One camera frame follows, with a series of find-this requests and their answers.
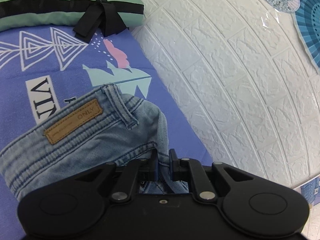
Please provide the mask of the light blue denim jeans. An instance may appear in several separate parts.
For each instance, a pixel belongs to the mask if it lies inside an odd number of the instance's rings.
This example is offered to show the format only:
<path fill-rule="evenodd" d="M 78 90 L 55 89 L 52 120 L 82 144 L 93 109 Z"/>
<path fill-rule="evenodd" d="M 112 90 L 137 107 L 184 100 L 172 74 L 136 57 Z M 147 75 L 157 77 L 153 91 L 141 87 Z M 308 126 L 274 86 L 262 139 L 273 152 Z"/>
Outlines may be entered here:
<path fill-rule="evenodd" d="M 167 119 L 153 103 L 103 85 L 59 110 L 1 150 L 1 175 L 17 199 L 106 162 L 125 166 L 157 151 L 159 178 L 141 193 L 187 193 L 169 174 Z"/>

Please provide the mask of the purple patterned bed sheet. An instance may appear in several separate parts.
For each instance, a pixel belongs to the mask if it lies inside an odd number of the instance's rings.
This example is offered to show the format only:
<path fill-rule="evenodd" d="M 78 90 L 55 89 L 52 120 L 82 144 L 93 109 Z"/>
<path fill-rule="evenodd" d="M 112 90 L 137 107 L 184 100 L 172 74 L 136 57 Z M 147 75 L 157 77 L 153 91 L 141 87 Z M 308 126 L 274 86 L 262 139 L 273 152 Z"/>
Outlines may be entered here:
<path fill-rule="evenodd" d="M 156 105 L 165 115 L 169 150 L 210 165 L 212 158 L 128 30 L 86 43 L 70 27 L 1 33 L 1 150 L 73 101 L 103 85 Z M 17 199 L 1 175 L 1 239 L 21 239 Z"/>

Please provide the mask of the bedding advertisement poster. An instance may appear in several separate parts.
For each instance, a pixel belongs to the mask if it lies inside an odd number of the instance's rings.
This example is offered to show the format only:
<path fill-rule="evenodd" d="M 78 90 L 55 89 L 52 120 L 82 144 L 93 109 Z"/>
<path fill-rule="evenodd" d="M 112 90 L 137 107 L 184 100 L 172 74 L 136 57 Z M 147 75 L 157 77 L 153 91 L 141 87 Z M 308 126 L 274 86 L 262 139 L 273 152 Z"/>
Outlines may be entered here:
<path fill-rule="evenodd" d="M 310 209 L 319 204 L 319 174 L 293 189 L 305 198 Z"/>

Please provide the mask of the blue paper fan decoration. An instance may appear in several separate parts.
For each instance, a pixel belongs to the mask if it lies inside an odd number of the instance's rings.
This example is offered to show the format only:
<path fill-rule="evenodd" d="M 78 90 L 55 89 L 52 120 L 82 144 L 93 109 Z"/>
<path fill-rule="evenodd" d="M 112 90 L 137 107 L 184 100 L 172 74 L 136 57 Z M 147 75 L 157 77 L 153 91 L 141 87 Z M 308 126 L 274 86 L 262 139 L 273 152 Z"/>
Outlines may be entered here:
<path fill-rule="evenodd" d="M 300 41 L 319 74 L 319 0 L 300 0 L 293 20 Z"/>

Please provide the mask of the green pillow with black ribbon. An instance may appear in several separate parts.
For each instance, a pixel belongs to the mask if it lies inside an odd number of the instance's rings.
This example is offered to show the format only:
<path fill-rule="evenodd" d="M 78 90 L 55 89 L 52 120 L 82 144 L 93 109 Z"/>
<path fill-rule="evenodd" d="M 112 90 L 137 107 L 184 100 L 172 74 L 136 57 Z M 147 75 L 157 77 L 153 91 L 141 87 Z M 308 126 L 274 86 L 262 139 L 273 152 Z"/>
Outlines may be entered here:
<path fill-rule="evenodd" d="M 67 25 L 88 43 L 97 30 L 107 37 L 141 25 L 143 15 L 142 0 L 1 0 L 1 31 Z"/>

